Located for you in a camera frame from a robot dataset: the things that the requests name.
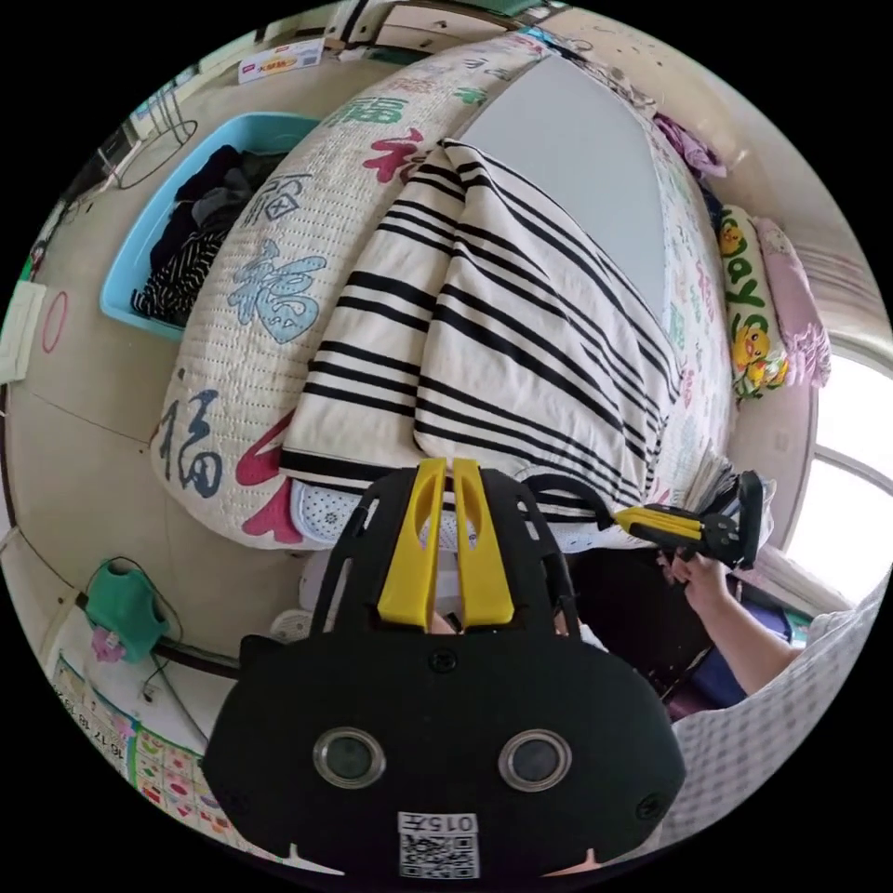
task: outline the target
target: camera lens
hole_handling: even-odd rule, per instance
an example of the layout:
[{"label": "camera lens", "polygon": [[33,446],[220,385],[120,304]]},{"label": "camera lens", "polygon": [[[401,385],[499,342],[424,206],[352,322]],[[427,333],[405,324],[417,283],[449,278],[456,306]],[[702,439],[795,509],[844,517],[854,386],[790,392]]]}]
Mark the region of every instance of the camera lens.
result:
[{"label": "camera lens", "polygon": [[554,732],[535,728],[515,735],[502,748],[499,770],[517,791],[547,791],[570,769],[570,747]]},{"label": "camera lens", "polygon": [[313,765],[329,784],[366,788],[384,772],[384,751],[358,728],[333,728],[313,747]]}]

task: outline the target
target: black and white striped blanket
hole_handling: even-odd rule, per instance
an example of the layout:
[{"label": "black and white striped blanket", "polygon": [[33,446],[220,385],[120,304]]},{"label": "black and white striped blanket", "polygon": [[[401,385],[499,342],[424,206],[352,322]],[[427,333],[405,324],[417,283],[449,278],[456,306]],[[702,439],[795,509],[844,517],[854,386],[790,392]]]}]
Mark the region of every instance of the black and white striped blanket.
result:
[{"label": "black and white striped blanket", "polygon": [[[527,180],[444,140],[348,279],[280,466],[361,493],[425,457],[467,457],[641,504],[680,378],[605,252]],[[552,521],[592,517],[567,494],[540,506]]]}]

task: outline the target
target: hand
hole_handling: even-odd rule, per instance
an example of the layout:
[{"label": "hand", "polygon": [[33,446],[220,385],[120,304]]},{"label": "hand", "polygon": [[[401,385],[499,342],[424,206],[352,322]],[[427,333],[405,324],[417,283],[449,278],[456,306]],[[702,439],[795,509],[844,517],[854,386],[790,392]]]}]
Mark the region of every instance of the hand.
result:
[{"label": "hand", "polygon": [[681,553],[681,549],[677,551],[672,564],[659,554],[658,564],[668,582],[686,585],[686,598],[694,611],[702,615],[722,607],[729,600],[734,601],[726,586],[728,570],[725,565],[699,554],[690,561],[683,561]]}]

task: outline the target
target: pillowcase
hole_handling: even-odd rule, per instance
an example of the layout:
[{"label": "pillowcase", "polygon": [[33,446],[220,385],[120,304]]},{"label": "pillowcase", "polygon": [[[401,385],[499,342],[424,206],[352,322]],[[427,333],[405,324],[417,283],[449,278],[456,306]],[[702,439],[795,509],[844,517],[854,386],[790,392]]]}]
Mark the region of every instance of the pillowcase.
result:
[{"label": "pillowcase", "polygon": [[831,376],[831,341],[791,240],[777,223],[754,220],[766,280],[775,304],[781,337],[791,364],[789,384],[822,388]]},{"label": "pillowcase", "polygon": [[726,275],[732,388],[739,399],[781,387],[789,361],[766,280],[760,242],[746,211],[724,205],[719,247]]}]

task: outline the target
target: chart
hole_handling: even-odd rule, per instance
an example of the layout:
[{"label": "chart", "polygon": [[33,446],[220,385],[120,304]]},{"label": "chart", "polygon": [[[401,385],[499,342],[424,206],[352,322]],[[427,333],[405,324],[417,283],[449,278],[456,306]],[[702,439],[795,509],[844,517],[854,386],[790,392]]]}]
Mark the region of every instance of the chart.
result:
[{"label": "chart", "polygon": [[162,738],[96,692],[60,656],[53,688],[94,746],[150,803],[173,819],[243,852],[282,862],[239,834],[205,782],[201,755]]}]

